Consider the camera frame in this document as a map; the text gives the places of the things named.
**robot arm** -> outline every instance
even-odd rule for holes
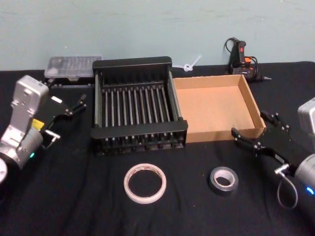
[[[24,168],[44,139],[49,137],[52,144],[60,138],[49,128],[57,120],[69,119],[86,107],[85,95],[75,106],[68,108],[59,98],[50,97],[48,92],[48,86],[31,76],[16,82],[11,121],[0,140],[0,200],[5,186]]]
[[[271,115],[265,111],[260,116],[273,125],[255,140],[242,136],[237,129],[231,133],[236,144],[251,149],[255,155],[268,155],[282,164],[275,170],[276,174],[290,175],[297,178],[307,187],[315,189],[315,154],[305,150],[290,137],[290,126],[284,123],[279,114]]]

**plastic case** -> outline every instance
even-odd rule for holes
[[[98,60],[94,128],[97,153],[182,148],[188,124],[181,116],[170,57]]]
[[[51,57],[45,70],[45,77],[78,82],[80,78],[93,78],[92,64],[101,56]]]
[[[309,134],[315,134],[315,98],[299,107],[298,117],[301,128]]]

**double-sided tape roll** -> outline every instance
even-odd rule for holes
[[[160,190],[155,193],[153,196],[150,196],[150,197],[139,197],[137,195],[135,195],[131,189],[129,188],[129,180],[130,178],[135,174],[137,173],[138,171],[142,171],[142,170],[145,170],[145,171],[153,171],[155,172],[162,180],[162,185],[161,185],[161,188]],[[149,204],[149,203],[154,203],[155,201],[157,201],[158,199],[160,199],[165,190],[166,190],[166,177],[165,177],[165,174],[163,173],[163,171],[155,166],[155,165],[152,165],[152,164],[139,164],[139,165],[136,165],[134,167],[132,167],[126,174],[125,176],[125,179],[124,179],[124,188],[125,188],[125,191],[126,191],[126,194],[127,196],[133,200],[134,202],[136,203],[140,203],[140,204]]]
[[[224,178],[229,181],[229,185],[223,185],[218,182],[218,178]],[[231,195],[238,187],[237,174],[228,167],[216,167],[211,171],[209,178],[209,186],[218,195]]]

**open cardboard tray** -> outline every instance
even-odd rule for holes
[[[231,128],[257,138],[266,125],[243,75],[175,78],[187,143],[232,140]]]

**table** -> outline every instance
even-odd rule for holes
[[[299,128],[298,107],[315,97],[315,63],[260,65],[271,81],[251,84],[261,110],[279,112],[292,127],[292,137],[305,148],[312,144]],[[174,77],[222,75],[225,66],[174,69]],[[43,78],[43,71],[0,72],[0,134],[9,123],[15,82],[24,75]],[[56,124],[62,135],[47,152],[39,151],[24,168],[14,193],[0,206],[0,235],[315,235],[315,198],[295,181],[299,203],[282,209],[276,198],[278,164],[254,158],[232,141],[188,144],[185,149],[95,157],[90,148],[93,88],[56,87],[51,94],[67,104],[87,95],[87,109],[72,122]],[[139,163],[159,166],[167,177],[163,197],[149,205],[125,194],[126,172]],[[217,166],[233,169],[239,188],[231,197],[215,195],[207,176]],[[139,173],[132,188],[154,192],[158,179]]]

